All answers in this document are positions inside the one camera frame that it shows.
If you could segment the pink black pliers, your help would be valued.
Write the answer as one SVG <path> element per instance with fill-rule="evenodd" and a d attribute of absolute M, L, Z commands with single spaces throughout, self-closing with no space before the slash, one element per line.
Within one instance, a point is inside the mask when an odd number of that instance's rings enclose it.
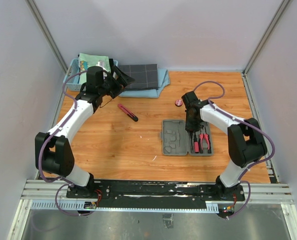
<path fill-rule="evenodd" d="M 204 149 L 207 150 L 208 154 L 211 153 L 211 143 L 210 143 L 209 135 L 203 129 L 200 130 L 198 145 L 199 145 L 199 152 L 201 154 L 204 152 Z"/>

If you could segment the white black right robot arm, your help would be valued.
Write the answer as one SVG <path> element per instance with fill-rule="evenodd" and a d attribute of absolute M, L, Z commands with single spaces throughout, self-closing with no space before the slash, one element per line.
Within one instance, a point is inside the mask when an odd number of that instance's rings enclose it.
<path fill-rule="evenodd" d="M 231 115 L 210 100 L 200 100 L 194 91 L 181 97 L 186 112 L 185 130 L 196 132 L 203 122 L 210 123 L 227 135 L 230 161 L 215 180 L 212 194 L 227 200 L 238 188 L 242 174 L 267 154 L 264 132 L 255 118 Z"/>

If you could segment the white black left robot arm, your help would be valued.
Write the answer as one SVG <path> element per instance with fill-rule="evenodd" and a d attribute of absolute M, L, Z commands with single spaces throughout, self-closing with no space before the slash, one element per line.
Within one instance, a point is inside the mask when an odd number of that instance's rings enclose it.
<path fill-rule="evenodd" d="M 116 65 L 107 71 L 97 64 L 83 73 L 86 82 L 79 94 L 72 98 L 71 109 L 53 128 L 35 136 L 35 166 L 45 182 L 52 182 L 45 173 L 54 174 L 58 180 L 67 182 L 72 190 L 76 189 L 79 195 L 90 198 L 96 193 L 94 176 L 75 163 L 71 142 L 85 121 L 101 106 L 104 96 L 116 98 L 135 79 Z"/>

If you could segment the pink screwdriver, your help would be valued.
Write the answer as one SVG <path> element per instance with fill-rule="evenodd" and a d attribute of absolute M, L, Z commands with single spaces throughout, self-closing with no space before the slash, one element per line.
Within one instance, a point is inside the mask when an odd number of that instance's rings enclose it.
<path fill-rule="evenodd" d="M 193 144 L 193 132 L 189 131 L 188 134 L 189 134 L 190 148 L 191 148 L 191 151 L 193 151 L 193 146 L 194 146 L 194 144 Z"/>
<path fill-rule="evenodd" d="M 196 132 L 193 137 L 193 147 L 196 154 L 200 152 L 200 139 Z"/>

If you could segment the grey plastic tool case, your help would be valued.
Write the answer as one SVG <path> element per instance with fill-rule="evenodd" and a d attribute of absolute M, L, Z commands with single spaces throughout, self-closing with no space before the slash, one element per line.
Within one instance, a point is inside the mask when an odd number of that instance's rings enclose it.
<path fill-rule="evenodd" d="M 195 153 L 194 147 L 191 151 L 189 132 L 185 130 L 184 120 L 173 120 L 167 119 L 162 121 L 160 138 L 162 140 L 162 153 L 165 156 L 196 156 L 196 157 L 210 157 L 214 154 L 212 134 L 210 129 L 210 124 L 208 122 L 203 122 L 201 129 L 193 132 L 193 143 L 194 143 L 194 133 L 200 136 L 201 130 L 209 135 L 209 141 L 211 145 L 211 153 L 208 153 L 204 149 L 203 153 Z"/>

